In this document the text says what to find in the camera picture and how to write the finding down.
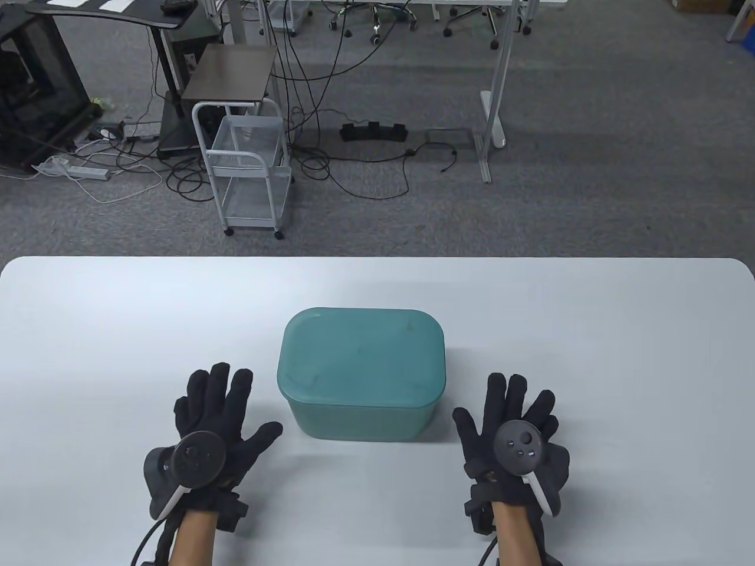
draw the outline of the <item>hand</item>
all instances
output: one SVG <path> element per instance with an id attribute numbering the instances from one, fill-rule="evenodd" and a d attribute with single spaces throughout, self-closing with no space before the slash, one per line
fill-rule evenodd
<path id="1" fill-rule="evenodd" d="M 551 414 L 556 404 L 553 392 L 549 389 L 541 391 L 522 416 L 526 393 L 527 380 L 521 375 L 511 376 L 507 391 L 506 378 L 502 374 L 490 374 L 482 415 L 482 432 L 477 433 L 474 419 L 467 409 L 456 408 L 453 413 L 464 459 L 467 461 L 467 473 L 480 483 L 494 481 L 495 486 L 490 486 L 492 489 L 488 491 L 491 500 L 515 506 L 538 503 L 532 489 L 520 477 L 511 475 L 498 463 L 493 453 L 496 431 L 509 420 L 524 419 L 535 425 L 543 440 L 548 441 L 559 427 L 559 421 Z"/>
<path id="2" fill-rule="evenodd" d="M 241 428 L 246 416 L 246 404 L 251 392 L 252 372 L 240 369 L 228 386 L 228 364 L 215 364 L 210 373 L 195 371 L 186 386 L 186 396 L 174 406 L 176 428 L 181 438 L 191 432 L 206 430 L 220 436 L 226 444 L 226 462 L 212 484 L 196 489 L 181 497 L 180 509 L 217 511 L 220 513 L 218 529 L 231 531 L 236 522 L 246 515 L 247 506 L 238 501 L 232 489 L 239 485 L 257 462 L 257 458 L 283 432 L 281 423 L 263 424 L 250 438 L 244 440 Z"/>
<path id="3" fill-rule="evenodd" d="M 205 370 L 195 371 L 189 378 L 186 396 L 179 398 L 174 407 L 181 438 L 190 432 L 207 430 L 225 441 L 226 464 L 214 484 L 228 491 L 241 483 L 260 454 L 283 433 L 281 423 L 271 422 L 263 424 L 247 440 L 242 439 L 252 372 L 237 370 L 226 395 L 229 372 L 230 366 L 224 363 L 212 366 L 209 374 Z"/>

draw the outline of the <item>floor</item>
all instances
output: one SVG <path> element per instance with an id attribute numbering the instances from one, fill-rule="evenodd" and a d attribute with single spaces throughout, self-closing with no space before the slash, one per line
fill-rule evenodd
<path id="1" fill-rule="evenodd" d="M 329 71 L 340 36 L 328 30 L 325 7 L 313 9 L 292 40 L 308 76 Z M 416 12 L 416 32 L 399 24 L 373 57 L 333 79 L 322 104 L 354 119 L 406 123 L 408 147 L 425 128 L 483 127 L 478 91 L 496 56 L 483 18 L 444 38 L 429 7 Z M 226 237 L 211 202 L 165 187 L 99 205 L 68 180 L 0 179 L 0 266 L 21 255 L 93 254 L 735 257 L 752 268 L 755 106 L 743 95 L 755 84 L 755 57 L 723 41 L 731 21 L 678 14 L 667 0 L 579 0 L 544 11 L 513 47 L 501 109 L 509 145 L 492 156 L 493 184 L 482 184 L 461 134 L 459 161 L 445 173 L 447 149 L 408 160 L 410 192 L 394 200 L 354 198 L 298 175 L 284 241 L 255 230 Z M 113 117 L 141 115 L 151 87 L 145 30 L 58 24 L 89 94 L 108 100 Z M 257 26 L 248 24 L 254 41 Z M 348 27 L 339 68 L 372 49 L 367 14 Z M 157 119 L 161 104 L 145 119 Z M 337 136 L 343 120 L 322 115 L 332 155 L 403 150 L 347 146 Z M 363 195 L 405 188 L 400 161 L 339 161 L 332 172 Z M 151 182 L 123 174 L 86 186 L 118 198 Z"/>

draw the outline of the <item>vr controller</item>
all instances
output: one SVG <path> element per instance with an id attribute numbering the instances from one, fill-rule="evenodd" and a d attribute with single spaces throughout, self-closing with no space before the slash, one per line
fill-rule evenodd
<path id="1" fill-rule="evenodd" d="M 223 439 L 203 430 L 186 435 L 175 446 L 152 449 L 144 460 L 144 478 L 152 496 L 150 516 L 156 521 L 168 517 L 184 494 L 210 485 L 225 462 Z"/>
<path id="2" fill-rule="evenodd" d="M 493 452 L 500 465 L 518 475 L 532 488 L 543 513 L 555 517 L 561 512 L 561 497 L 547 467 L 546 442 L 537 427 L 526 420 L 510 420 L 493 438 Z"/>

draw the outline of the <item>white cable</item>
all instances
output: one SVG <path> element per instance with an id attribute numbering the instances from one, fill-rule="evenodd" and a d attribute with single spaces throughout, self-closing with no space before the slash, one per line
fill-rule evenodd
<path id="1" fill-rule="evenodd" d="M 87 146 L 90 146 L 90 145 L 92 145 L 93 143 L 98 143 L 98 142 L 100 142 L 100 141 L 107 141 L 107 140 L 95 140 L 95 142 L 92 142 L 92 143 L 87 143 L 87 144 L 85 144 L 84 146 L 82 146 L 82 147 L 78 148 L 78 149 L 76 150 L 76 152 L 79 152 L 79 151 L 81 151 L 82 149 L 84 149 L 85 147 L 87 147 Z M 89 154 L 89 155 L 86 155 L 86 158 L 90 158 L 90 157 L 91 157 L 91 156 L 93 156 L 93 155 L 110 155 L 110 156 L 112 156 L 112 157 L 119 157 L 119 156 L 120 156 L 120 157 L 122 157 L 122 158 L 129 158 L 129 159 L 131 159 L 132 161 L 136 161 L 136 160 L 137 160 L 137 159 L 136 159 L 135 157 L 133 157 L 133 156 L 131 156 L 131 155 L 119 155 L 119 154 L 117 154 L 117 153 L 108 153 L 108 152 L 94 152 L 94 153 L 91 153 L 91 154 Z M 116 203 L 116 202 L 121 202 L 121 201 L 124 201 L 124 200 L 126 200 L 127 198 L 131 198 L 131 197 L 135 197 L 135 196 L 137 196 L 137 195 L 141 195 L 141 194 L 143 194 L 143 193 L 145 193 L 145 192 L 147 192 L 147 191 L 150 191 L 150 190 L 152 190 L 152 189 L 155 189 L 155 188 L 157 188 L 157 187 L 161 186 L 161 185 L 162 185 L 162 183 L 163 183 L 163 181 L 164 181 L 164 179 L 163 179 L 163 176 L 162 176 L 162 175 L 161 175 L 160 173 L 158 173 L 157 171 L 155 171 L 155 170 L 154 170 L 153 168 L 151 168 L 151 167 L 150 167 L 149 165 L 145 165 L 144 163 L 134 163 L 134 164 L 132 164 L 132 165 L 126 165 L 126 166 L 125 166 L 125 167 L 123 167 L 122 169 L 125 169 L 125 170 L 129 170 L 129 169 L 136 169 L 136 168 L 139 168 L 139 167 L 142 167 L 142 168 L 148 169 L 148 170 L 152 171 L 152 172 L 153 172 L 153 173 L 154 173 L 155 175 L 157 175 L 157 177 L 159 178 L 159 181 L 158 181 L 157 183 L 154 183 L 154 184 L 152 184 L 152 185 L 148 186 L 148 187 L 147 187 L 147 188 L 145 188 L 145 189 L 142 189 L 142 190 L 139 190 L 139 191 L 133 192 L 133 193 L 131 193 L 130 195 L 122 196 L 122 197 L 120 197 L 120 198 L 113 198 L 113 199 L 111 199 L 111 200 L 109 200 L 109 201 L 101 201 L 101 200 L 100 200 L 100 199 L 98 199 L 98 198 L 97 198 L 96 196 L 94 196 L 93 194 L 91 194 L 91 193 L 90 193 L 90 192 L 89 192 L 89 191 L 88 191 L 88 190 L 87 190 L 87 189 L 86 189 L 86 188 L 84 187 L 84 185 L 82 185 L 82 184 L 81 184 L 81 180 L 80 180 L 80 179 L 77 179 L 77 178 L 71 177 L 71 175 L 70 175 L 70 174 L 68 173 L 68 170 L 67 170 L 67 169 L 65 169 L 65 167 L 64 167 L 64 166 L 62 166 L 62 165 L 60 166 L 60 170 L 61 170 L 61 171 L 62 171 L 63 173 L 62 173 L 62 174 L 58 174 L 58 175 L 56 175 L 56 174 L 52 174 L 52 173 L 46 173 L 46 172 L 44 172 L 44 171 L 40 171 L 40 170 L 39 170 L 39 168 L 43 167 L 43 166 L 44 166 L 44 165 L 46 165 L 46 164 L 47 164 L 48 162 L 50 162 L 50 161 L 52 161 L 52 160 L 54 160 L 54 159 L 56 159 L 56 158 L 58 158 L 58 156 L 57 156 L 57 155 L 51 155 L 50 157 L 48 157 L 47 159 L 45 159 L 45 160 L 44 160 L 44 161 L 43 161 L 42 163 L 40 163 L 39 165 L 36 165 L 36 166 L 35 166 L 34 168 L 35 168 L 35 169 L 37 170 L 37 173 L 36 173 L 36 174 L 34 174 L 34 175 L 32 175 L 32 176 L 30 176 L 30 177 L 12 177 L 12 176 L 10 176 L 10 175 L 0 175 L 0 177 L 7 177 L 8 179 L 16 179 L 16 180 L 21 180 L 21 181 L 28 181 L 28 180 L 31 180 L 31 179 L 35 179 L 35 178 L 37 178 L 37 177 L 38 177 L 39 175 L 42 175 L 42 176 L 44 176 L 44 177 L 65 177 L 66 179 L 68 179 L 68 180 L 70 180 L 70 181 L 73 181 L 74 183 L 76 183 L 76 185 L 78 185 L 78 186 L 79 186 L 79 188 L 80 188 L 80 189 L 81 189 L 81 190 L 82 190 L 82 191 L 83 191 L 83 192 L 84 192 L 84 193 L 86 194 L 86 196 L 88 196 L 88 197 L 89 197 L 89 198 L 91 198 L 91 199 L 92 199 L 93 201 L 95 201 L 95 202 L 97 202 L 97 203 L 99 203 L 99 204 L 101 204 L 101 205 L 111 205 L 111 204 L 113 204 L 113 203 Z M 116 171 L 116 172 L 115 172 L 114 174 L 116 174 L 116 175 L 117 175 L 117 174 L 120 174 L 120 173 L 123 173 L 123 171 Z"/>

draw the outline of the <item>black desk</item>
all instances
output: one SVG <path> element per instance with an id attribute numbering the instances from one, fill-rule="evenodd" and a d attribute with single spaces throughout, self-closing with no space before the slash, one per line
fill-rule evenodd
<path id="1" fill-rule="evenodd" d="M 180 16 L 166 16 L 160 9 L 161 0 L 134 0 L 123 12 L 101 10 L 100 6 L 107 0 L 88 0 L 77 8 L 69 6 L 50 5 L 46 0 L 31 0 L 24 5 L 31 14 L 47 14 L 50 16 L 80 16 L 101 17 L 107 20 L 139 23 L 149 27 L 155 41 L 157 56 L 168 83 L 168 99 L 170 106 L 165 105 L 160 127 L 160 142 L 158 157 L 171 157 L 186 149 L 197 147 L 196 133 L 191 117 L 186 115 L 181 106 L 176 81 L 168 62 L 168 54 L 162 42 L 161 29 L 177 29 L 186 23 L 194 9 Z"/>

